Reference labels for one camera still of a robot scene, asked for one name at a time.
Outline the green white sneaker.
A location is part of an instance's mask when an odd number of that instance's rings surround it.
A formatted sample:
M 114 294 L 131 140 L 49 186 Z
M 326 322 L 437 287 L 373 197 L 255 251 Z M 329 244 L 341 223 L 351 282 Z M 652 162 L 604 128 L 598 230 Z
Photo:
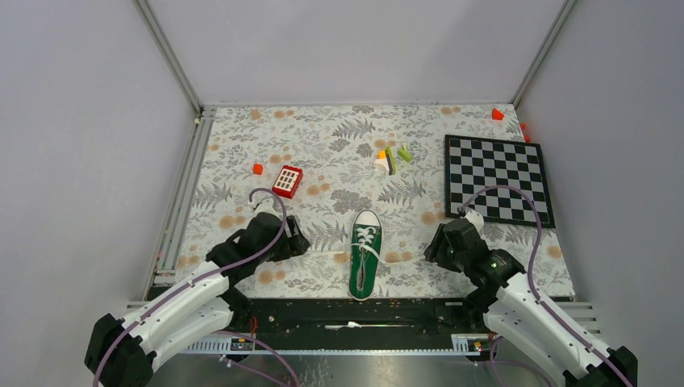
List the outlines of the green white sneaker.
M 348 291 L 357 301 L 368 299 L 375 286 L 384 232 L 372 210 L 362 210 L 352 224 Z

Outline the white shoelace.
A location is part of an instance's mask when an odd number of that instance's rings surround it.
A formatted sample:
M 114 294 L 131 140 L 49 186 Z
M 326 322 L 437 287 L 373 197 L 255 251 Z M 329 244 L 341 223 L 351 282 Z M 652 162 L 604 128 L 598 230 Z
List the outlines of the white shoelace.
M 328 254 L 337 264 L 364 259 L 367 265 L 399 266 L 419 259 L 419 245 L 413 239 L 396 239 L 386 227 L 355 223 L 347 231 L 340 229 L 335 239 L 323 232 L 308 231 L 312 237 L 312 252 Z

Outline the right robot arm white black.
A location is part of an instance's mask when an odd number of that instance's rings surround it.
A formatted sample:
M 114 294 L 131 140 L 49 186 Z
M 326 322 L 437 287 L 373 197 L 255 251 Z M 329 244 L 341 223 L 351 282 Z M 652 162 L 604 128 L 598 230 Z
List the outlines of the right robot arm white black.
M 635 386 L 638 361 L 625 346 L 614 349 L 582 327 L 529 280 L 509 252 L 481 238 L 482 216 L 470 211 L 438 226 L 425 258 L 464 274 L 475 290 L 462 319 L 475 332 L 501 335 L 559 386 Z

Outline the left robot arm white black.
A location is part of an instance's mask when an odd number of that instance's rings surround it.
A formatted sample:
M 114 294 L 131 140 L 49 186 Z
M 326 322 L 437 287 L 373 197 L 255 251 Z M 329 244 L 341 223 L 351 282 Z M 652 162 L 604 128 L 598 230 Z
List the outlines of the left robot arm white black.
M 259 264 L 301 256 L 311 243 L 296 218 L 259 213 L 244 229 L 215 245 L 186 279 L 121 318 L 95 324 L 85 366 L 95 386 L 145 386 L 166 361 L 225 328 L 253 330 L 252 301 L 236 286 Z

